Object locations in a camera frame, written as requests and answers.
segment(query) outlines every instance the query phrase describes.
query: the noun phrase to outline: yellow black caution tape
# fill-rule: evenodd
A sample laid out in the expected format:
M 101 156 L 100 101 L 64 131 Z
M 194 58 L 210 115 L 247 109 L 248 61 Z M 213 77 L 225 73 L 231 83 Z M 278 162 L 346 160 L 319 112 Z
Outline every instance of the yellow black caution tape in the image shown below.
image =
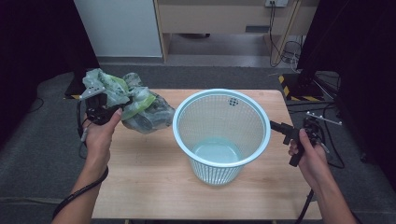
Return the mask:
M 79 100 L 79 95 L 65 95 L 65 100 Z
M 282 86 L 283 92 L 285 93 L 287 100 L 292 101 L 324 101 L 324 97 L 322 96 L 292 96 L 290 95 L 289 87 L 285 83 L 285 78 L 283 76 L 279 76 L 279 82 Z

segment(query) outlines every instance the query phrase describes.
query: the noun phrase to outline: mesh basket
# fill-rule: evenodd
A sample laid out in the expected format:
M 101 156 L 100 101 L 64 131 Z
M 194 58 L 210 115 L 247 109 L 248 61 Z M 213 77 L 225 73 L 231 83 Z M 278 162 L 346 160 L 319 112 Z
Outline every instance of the mesh basket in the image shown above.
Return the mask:
M 195 175 L 219 186 L 236 178 L 268 145 L 271 129 L 251 98 L 223 89 L 200 91 L 177 108 L 173 132 Z

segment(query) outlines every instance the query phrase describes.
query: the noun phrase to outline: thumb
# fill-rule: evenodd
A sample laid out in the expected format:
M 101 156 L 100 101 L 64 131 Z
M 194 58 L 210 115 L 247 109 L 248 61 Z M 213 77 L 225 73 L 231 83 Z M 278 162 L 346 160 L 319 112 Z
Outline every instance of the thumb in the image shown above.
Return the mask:
M 300 137 L 300 142 L 303 145 L 305 151 L 309 151 L 311 149 L 314 149 L 311 145 L 311 142 L 309 141 L 308 135 L 305 132 L 305 129 L 300 129 L 299 132 L 299 137 Z
M 114 112 L 113 116 L 106 124 L 106 127 L 110 130 L 114 130 L 116 128 L 117 124 L 121 120 L 121 114 L 122 114 L 122 109 L 119 108 L 118 110 L 116 110 L 116 112 Z

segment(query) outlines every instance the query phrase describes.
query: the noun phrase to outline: finger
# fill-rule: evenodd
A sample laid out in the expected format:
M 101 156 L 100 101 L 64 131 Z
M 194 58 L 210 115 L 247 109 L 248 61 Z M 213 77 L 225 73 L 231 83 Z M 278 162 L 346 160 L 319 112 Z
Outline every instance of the finger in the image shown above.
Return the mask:
M 297 154 L 298 153 L 298 148 L 297 147 L 290 147 L 289 151 L 292 152 L 293 154 Z
M 291 145 L 291 146 L 296 146 L 296 147 L 297 147 L 297 143 L 296 143 L 296 141 L 295 141 L 294 139 L 291 139 L 291 140 L 290 140 L 290 145 Z
M 299 136 L 300 136 L 300 142 L 303 145 L 305 151 L 314 150 L 314 148 L 311 145 L 311 142 L 309 141 L 308 135 L 305 132 L 305 129 L 300 130 Z
M 89 125 L 89 123 L 90 123 L 90 120 L 87 120 L 87 114 L 84 114 L 84 121 L 82 122 L 82 127 L 83 128 L 86 128 L 86 127 L 88 127 L 88 125 Z
M 108 130 L 111 130 L 112 132 L 114 131 L 114 129 L 116 128 L 117 124 L 121 120 L 121 114 L 122 114 L 122 109 L 121 108 L 119 108 L 118 110 L 116 110 L 116 112 L 114 112 L 113 116 L 111 117 L 111 119 L 106 124 L 106 128 Z
M 314 150 L 320 155 L 326 157 L 326 152 L 324 148 L 320 144 L 316 144 L 314 146 Z

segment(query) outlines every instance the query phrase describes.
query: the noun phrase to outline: black backdrop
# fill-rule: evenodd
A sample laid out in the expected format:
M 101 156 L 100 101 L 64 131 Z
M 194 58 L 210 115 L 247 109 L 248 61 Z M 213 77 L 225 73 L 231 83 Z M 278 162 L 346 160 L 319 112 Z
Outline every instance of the black backdrop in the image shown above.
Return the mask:
M 98 66 L 73 0 L 0 0 L 0 145 L 40 82 L 67 72 L 81 77 Z
M 395 8 L 392 0 L 320 0 L 298 68 L 314 62 L 340 75 L 341 116 L 396 190 Z

